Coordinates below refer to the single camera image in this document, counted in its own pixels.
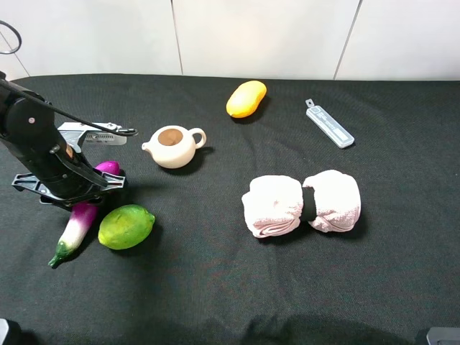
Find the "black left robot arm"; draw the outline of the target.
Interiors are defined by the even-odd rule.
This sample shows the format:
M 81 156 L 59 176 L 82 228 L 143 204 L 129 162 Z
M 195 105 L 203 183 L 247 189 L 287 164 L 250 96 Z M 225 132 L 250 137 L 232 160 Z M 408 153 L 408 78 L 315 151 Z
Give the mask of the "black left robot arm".
M 1 142 L 28 170 L 16 175 L 12 186 L 37 194 L 43 205 L 65 210 L 80 202 L 99 205 L 122 190 L 126 178 L 97 170 L 83 154 L 83 144 L 123 145 L 137 131 L 74 116 L 56 126 L 58 112 L 37 93 L 1 80 Z

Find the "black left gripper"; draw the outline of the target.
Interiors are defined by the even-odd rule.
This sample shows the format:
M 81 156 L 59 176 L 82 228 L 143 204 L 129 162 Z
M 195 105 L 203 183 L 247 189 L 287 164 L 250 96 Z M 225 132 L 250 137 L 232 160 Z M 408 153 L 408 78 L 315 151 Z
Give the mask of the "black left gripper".
M 91 167 L 82 154 L 59 140 L 50 146 L 11 144 L 10 152 L 27 173 L 14 177 L 12 187 L 29 191 L 40 202 L 72 211 L 75 206 L 100 206 L 108 190 L 123 189 L 126 178 Z

